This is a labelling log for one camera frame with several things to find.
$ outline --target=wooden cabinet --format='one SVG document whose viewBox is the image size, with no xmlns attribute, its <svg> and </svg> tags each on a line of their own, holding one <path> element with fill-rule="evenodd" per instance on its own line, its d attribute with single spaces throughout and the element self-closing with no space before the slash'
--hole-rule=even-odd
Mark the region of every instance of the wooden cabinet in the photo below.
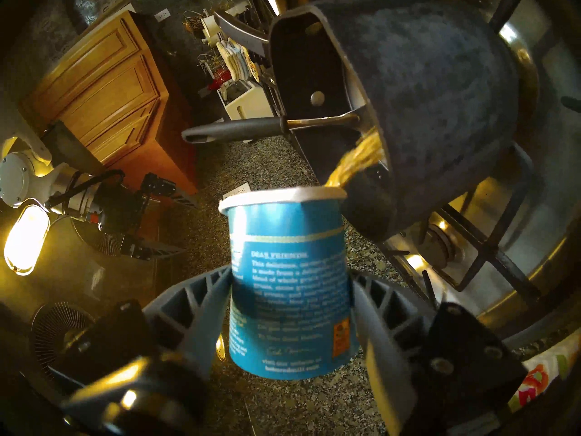
<svg viewBox="0 0 581 436">
<path fill-rule="evenodd" d="M 67 128 L 138 188 L 152 171 L 195 193 L 195 150 L 181 138 L 191 110 L 163 59 L 127 11 L 87 34 L 20 103 L 39 134 Z"/>
</svg>

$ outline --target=oven mitt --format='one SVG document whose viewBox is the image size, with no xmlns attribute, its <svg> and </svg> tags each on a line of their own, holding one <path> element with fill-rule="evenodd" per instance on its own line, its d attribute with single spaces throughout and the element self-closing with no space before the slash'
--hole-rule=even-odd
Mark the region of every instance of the oven mitt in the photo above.
<svg viewBox="0 0 581 436">
<path fill-rule="evenodd" d="M 240 79 L 239 70 L 236 66 L 236 63 L 232 61 L 232 55 L 224 47 L 224 41 L 222 41 L 222 40 L 219 41 L 216 44 L 216 48 L 218 48 L 220 56 L 222 56 L 222 59 L 224 59 L 224 63 L 226 64 L 226 67 L 228 67 L 228 70 L 230 70 L 230 75 L 232 76 L 232 81 L 234 81 L 234 82 L 238 81 Z"/>
<path fill-rule="evenodd" d="M 240 70 L 240 79 L 247 80 L 250 76 L 250 70 L 246 65 L 246 61 L 244 60 L 244 56 L 242 55 L 240 45 L 238 45 L 232 39 L 229 39 L 226 44 L 226 48 L 228 49 L 228 52 L 232 53 L 232 58 L 236 62 L 236 66 Z"/>
<path fill-rule="evenodd" d="M 244 69 L 243 79 L 248 79 L 250 75 L 252 75 L 256 81 L 259 81 L 258 70 L 256 69 L 254 63 L 250 60 L 248 50 L 232 39 L 228 39 L 228 41 L 235 48 L 236 52 L 240 54 L 240 62 L 242 64 L 242 68 Z"/>
</svg>

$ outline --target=cup rim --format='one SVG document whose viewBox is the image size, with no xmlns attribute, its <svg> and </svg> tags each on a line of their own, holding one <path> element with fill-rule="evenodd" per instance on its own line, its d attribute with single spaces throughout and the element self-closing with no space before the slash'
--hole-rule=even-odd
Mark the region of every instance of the cup rim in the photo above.
<svg viewBox="0 0 581 436">
<path fill-rule="evenodd" d="M 264 203 L 302 203 L 315 200 L 344 200 L 345 198 L 347 198 L 347 192 L 340 187 L 287 187 L 229 196 L 220 200 L 218 211 L 226 214 L 226 210 L 236 206 L 261 205 Z"/>
</svg>

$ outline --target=pouring liquid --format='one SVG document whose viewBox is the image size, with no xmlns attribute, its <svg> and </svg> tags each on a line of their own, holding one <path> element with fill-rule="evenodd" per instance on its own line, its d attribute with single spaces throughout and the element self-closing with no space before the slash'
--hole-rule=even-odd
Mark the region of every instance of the pouring liquid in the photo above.
<svg viewBox="0 0 581 436">
<path fill-rule="evenodd" d="M 381 138 L 374 127 L 361 136 L 355 148 L 344 154 L 325 186 L 342 188 L 358 171 L 377 164 L 384 157 Z"/>
</svg>

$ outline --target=blue paper cup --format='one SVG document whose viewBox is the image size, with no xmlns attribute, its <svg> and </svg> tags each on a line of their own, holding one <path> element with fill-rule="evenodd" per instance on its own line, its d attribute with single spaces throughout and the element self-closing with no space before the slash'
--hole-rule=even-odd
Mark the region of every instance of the blue paper cup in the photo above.
<svg viewBox="0 0 581 436">
<path fill-rule="evenodd" d="M 296 187 L 226 198 L 232 253 L 229 351 L 260 377 L 316 377 L 345 364 L 359 344 L 334 187 Z"/>
</svg>

